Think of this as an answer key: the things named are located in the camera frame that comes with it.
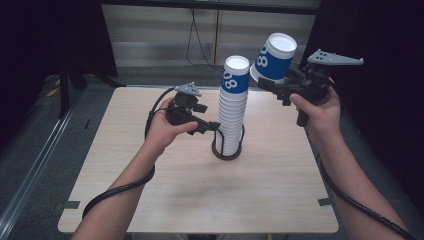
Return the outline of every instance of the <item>yellow object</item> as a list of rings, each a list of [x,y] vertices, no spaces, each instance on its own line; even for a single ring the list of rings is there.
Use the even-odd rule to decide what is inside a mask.
[[[54,84],[54,88],[50,90],[49,93],[47,93],[47,97],[51,97],[57,93],[57,90],[59,89],[60,79],[57,80],[57,82]]]

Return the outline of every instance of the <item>blue paper cup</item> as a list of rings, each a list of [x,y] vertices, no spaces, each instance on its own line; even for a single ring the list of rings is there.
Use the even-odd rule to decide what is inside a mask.
[[[242,56],[231,56],[225,60],[220,93],[226,99],[239,100],[247,96],[249,87],[249,60]]]
[[[255,81],[262,77],[275,83],[284,83],[296,48],[296,41],[289,35],[271,34],[255,63],[250,67],[250,75]]]

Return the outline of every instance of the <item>light wood surface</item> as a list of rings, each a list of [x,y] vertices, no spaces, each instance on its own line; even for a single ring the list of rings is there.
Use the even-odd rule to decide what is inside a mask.
[[[118,88],[112,96],[69,197],[59,230],[73,232],[87,203],[105,191],[143,143],[147,114],[164,89]],[[201,90],[208,106],[196,116],[216,121],[218,90]],[[128,232],[277,233],[338,229],[297,111],[276,96],[250,91],[241,155],[216,158],[213,132],[182,134],[156,163]]]

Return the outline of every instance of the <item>printed number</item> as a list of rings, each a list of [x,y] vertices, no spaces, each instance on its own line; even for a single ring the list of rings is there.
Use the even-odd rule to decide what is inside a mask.
[[[265,56],[259,56],[256,63],[258,66],[266,67],[268,66],[268,59]]]
[[[258,59],[256,59],[256,63],[258,64],[258,66],[262,66],[262,67],[268,66],[268,59],[266,58],[266,56],[264,56],[267,53],[268,53],[268,50],[266,49],[266,47],[263,47],[261,49],[261,55],[258,57]]]
[[[233,75],[227,71],[224,72],[224,79],[225,79],[225,87],[227,89],[236,88],[237,87],[237,81],[232,79]]]
[[[237,87],[237,82],[234,79],[231,79],[230,81],[225,81],[225,87],[227,89],[231,89],[231,88],[236,88]]]
[[[261,54],[265,55],[268,52],[268,50],[266,50],[266,47],[263,47],[261,49]]]

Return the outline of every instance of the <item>wrist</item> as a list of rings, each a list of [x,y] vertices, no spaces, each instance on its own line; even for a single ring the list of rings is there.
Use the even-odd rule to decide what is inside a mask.
[[[313,139],[312,142],[318,148],[318,150],[325,151],[327,149],[335,148],[339,145],[345,145],[343,136],[340,131],[336,131],[329,134],[323,134],[317,139]]]
[[[149,158],[154,158],[154,159],[162,155],[164,151],[165,151],[165,148],[161,147],[158,144],[154,144],[148,141],[145,141],[140,148],[140,152],[143,152],[144,154],[148,155]]]

